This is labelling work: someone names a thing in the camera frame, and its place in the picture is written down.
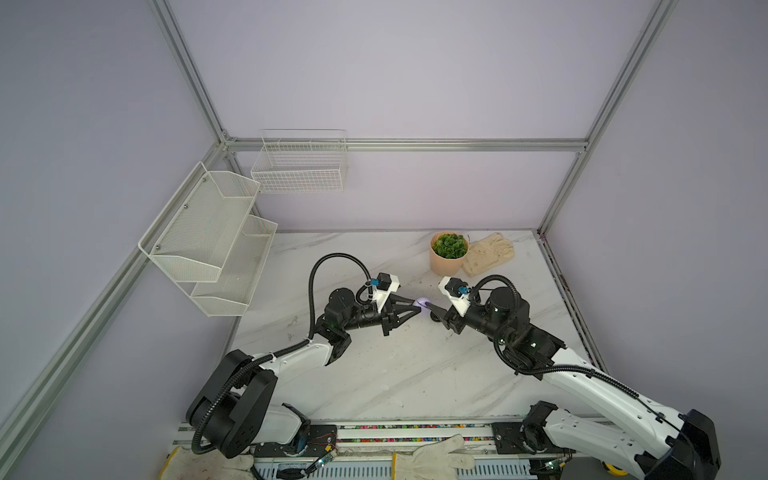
aluminum frame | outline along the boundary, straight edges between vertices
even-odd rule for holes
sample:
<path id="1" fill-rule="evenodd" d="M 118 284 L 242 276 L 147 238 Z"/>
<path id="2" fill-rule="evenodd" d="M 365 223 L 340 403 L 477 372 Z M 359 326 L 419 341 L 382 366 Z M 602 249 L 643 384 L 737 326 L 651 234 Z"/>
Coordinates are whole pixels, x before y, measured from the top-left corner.
<path id="1" fill-rule="evenodd" d="M 203 162 L 206 167 L 219 160 L 229 162 L 232 171 L 241 174 L 240 165 L 235 157 L 238 151 L 259 150 L 262 146 L 260 139 L 236 139 L 229 137 L 223 129 L 220 119 L 214 109 L 210 95 L 205 88 L 200 72 L 194 64 L 190 49 L 184 40 L 173 9 L 168 0 L 147 0 L 152 12 L 157 18 L 168 46 L 176 59 L 185 81 L 189 85 L 201 114 L 216 139 L 207 152 Z M 584 324 L 581 313 L 576 307 L 571 291 L 564 281 L 562 273 L 554 260 L 545 234 L 551 228 L 563 203 L 573 190 L 576 180 L 587 165 L 594 149 L 610 124 L 611 119 L 619 108 L 621 101 L 637 76 L 637 71 L 647 57 L 650 48 L 658 38 L 666 24 L 677 0 L 657 0 L 651 10 L 641 33 L 637 37 L 630 54 L 627 56 L 621 72 L 617 76 L 600 112 L 595 118 L 587 138 L 359 138 L 349 139 L 348 148 L 351 151 L 573 151 L 576 152 L 571 168 L 558 189 L 550 207 L 538 228 L 539 247 L 545 255 L 554 281 L 571 311 L 574 324 L 587 348 L 592 361 L 602 370 L 605 365 L 599 352 L 594 346 L 589 331 Z M 155 220 L 152 228 L 162 231 L 164 223 L 170 220 L 170 215 L 180 206 L 180 202 L 197 182 L 197 178 L 188 178 L 185 184 L 176 192 L 173 198 Z M 254 213 L 259 216 L 254 206 Z M 45 367 L 33 386 L 27 391 L 22 401 L 13 411 L 8 420 L 0 428 L 0 480 L 7 478 L 14 467 L 30 446 L 35 436 L 45 424 L 58 400 L 66 391 L 69 380 L 78 372 L 87 359 L 101 334 L 109 327 L 112 317 L 123 299 L 130 292 L 141 271 L 147 266 L 149 259 L 135 248 L 125 260 L 119 271 L 99 295 L 81 322 L 70 334 L 64 345 L 59 349 L 51 362 Z M 240 317 L 236 317 L 233 329 L 223 346 L 222 355 L 230 348 Z"/>
<path id="2" fill-rule="evenodd" d="M 223 144 L 212 145 L 203 159 L 206 168 L 221 160 L 225 151 Z M 198 175 L 190 175 L 176 190 L 176 194 L 168 201 L 162 214 L 152 223 L 150 236 L 160 235 L 172 218 L 173 212 L 181 208 L 184 199 L 201 176 L 201 172 Z M 131 287 L 148 262 L 149 258 L 138 247 L 134 248 L 0 428 L 0 478 L 6 478 L 21 461 L 27 448 L 53 412 L 58 400 L 66 392 L 69 380 L 77 374 L 101 338 L 101 334 L 109 327 L 114 313 L 131 291 Z"/>
<path id="3" fill-rule="evenodd" d="M 645 20 L 645 24 L 641 29 L 640 34 L 632 45 L 627 59 L 624 61 L 624 65 L 621 67 L 619 75 L 616 77 L 611 90 L 608 92 L 608 96 L 603 102 L 603 106 L 600 108 L 597 117 L 592 122 L 592 126 L 587 134 L 588 145 L 583 153 L 577 153 L 574 158 L 571 168 L 565 175 L 563 183 L 558 188 L 558 192 L 555 194 L 551 205 L 547 209 L 547 213 L 541 220 L 541 225 L 538 231 L 541 235 L 546 235 L 549 229 L 552 228 L 554 219 L 560 213 L 560 209 L 568 199 L 568 195 L 574 189 L 576 180 L 581 176 L 581 172 L 587 166 L 587 162 L 592 157 L 594 149 L 597 147 L 600 139 L 603 137 L 603 133 L 608 128 L 611 120 L 613 119 L 616 111 L 621 105 L 621 101 L 627 95 L 629 87 L 632 85 L 632 81 L 637 77 L 637 72 L 640 66 L 648 56 L 650 48 L 653 46 L 656 39 L 659 37 L 661 30 L 667 24 L 667 20 L 677 0 L 657 0 L 654 7 L 651 9 L 648 18 Z"/>
<path id="4" fill-rule="evenodd" d="M 313 139 L 314 143 L 323 139 Z M 258 151 L 261 138 L 231 138 L 231 151 Z M 347 151 L 574 151 L 582 152 L 584 138 L 347 138 Z"/>

wire basket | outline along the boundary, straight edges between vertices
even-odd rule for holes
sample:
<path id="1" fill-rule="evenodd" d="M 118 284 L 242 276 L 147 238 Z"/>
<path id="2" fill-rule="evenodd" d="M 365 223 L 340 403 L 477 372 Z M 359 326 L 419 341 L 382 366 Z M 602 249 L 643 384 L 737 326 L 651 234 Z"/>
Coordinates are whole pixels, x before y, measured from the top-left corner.
<path id="1" fill-rule="evenodd" d="M 242 316 L 250 305 L 277 223 L 248 215 L 216 283 L 198 283 L 190 298 L 208 316 Z"/>
<path id="2" fill-rule="evenodd" d="M 145 252 L 174 282 L 216 282 L 253 208 L 259 182 L 207 171 Z"/>
<path id="3" fill-rule="evenodd" d="M 250 171 L 264 194 L 344 190 L 344 130 L 262 130 L 263 147 Z"/>

purple wall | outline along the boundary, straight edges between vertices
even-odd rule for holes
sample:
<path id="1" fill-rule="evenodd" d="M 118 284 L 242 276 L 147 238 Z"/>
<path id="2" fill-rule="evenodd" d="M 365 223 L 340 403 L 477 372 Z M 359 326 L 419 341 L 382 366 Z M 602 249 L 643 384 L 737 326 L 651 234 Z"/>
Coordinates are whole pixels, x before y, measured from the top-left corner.
<path id="1" fill-rule="evenodd" d="M 682 0 L 549 235 L 611 370 L 766 446 L 768 5 Z"/>
<path id="2" fill-rule="evenodd" d="M 653 1 L 173 4 L 232 135 L 526 138 L 586 135 Z M 537 227 L 573 154 L 350 160 L 343 194 L 263 195 L 261 212 L 290 230 Z M 254 161 L 240 154 L 245 171 Z M 462 205 L 425 201 L 435 186 Z M 373 217 L 371 194 L 390 195 Z"/>
<path id="3" fill-rule="evenodd" d="M 0 422 L 213 141 L 144 0 L 2 8 Z M 229 326 L 149 266 L 13 479 L 153 478 Z"/>

potted plant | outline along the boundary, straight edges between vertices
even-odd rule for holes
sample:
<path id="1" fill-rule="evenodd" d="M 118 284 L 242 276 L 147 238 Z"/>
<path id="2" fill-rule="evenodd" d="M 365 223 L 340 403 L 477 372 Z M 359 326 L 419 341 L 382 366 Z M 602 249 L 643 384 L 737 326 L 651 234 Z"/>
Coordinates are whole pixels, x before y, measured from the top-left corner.
<path id="1" fill-rule="evenodd" d="M 454 276 L 462 267 L 469 243 L 456 232 L 438 232 L 429 243 L 429 267 L 440 276 Z"/>

tabletop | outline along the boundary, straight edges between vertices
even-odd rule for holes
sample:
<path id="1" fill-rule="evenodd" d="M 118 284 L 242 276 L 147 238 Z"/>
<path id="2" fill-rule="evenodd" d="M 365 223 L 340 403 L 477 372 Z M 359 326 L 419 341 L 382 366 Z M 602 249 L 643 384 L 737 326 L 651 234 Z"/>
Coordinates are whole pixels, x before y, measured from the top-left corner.
<path id="1" fill-rule="evenodd" d="M 493 231 L 460 232 L 480 240 Z M 563 340 L 587 358 L 584 345 L 552 278 L 534 232 L 501 232 L 515 257 L 483 274 L 457 274 L 470 286 L 497 273 L 509 278 L 531 305 L 531 323 Z M 343 252 L 359 258 L 375 278 L 396 275 L 398 294 L 428 297 L 450 307 L 429 269 L 432 231 L 278 233 L 248 312 L 240 321 L 233 348 L 258 356 L 306 338 L 309 329 L 307 281 L 323 255 Z M 328 295 L 365 282 L 361 269 L 343 258 L 327 260 L 315 277 L 315 311 L 321 314 Z M 272 403 L 287 402 L 311 419 L 479 419 L 525 415 L 539 400 L 553 402 L 576 415 L 594 414 L 584 403 L 546 382 L 516 376 L 493 351 L 492 343 L 473 329 L 461 335 L 420 314 L 389 336 L 380 327 L 349 331 L 352 343 L 329 366 L 310 370 L 278 384 Z"/>

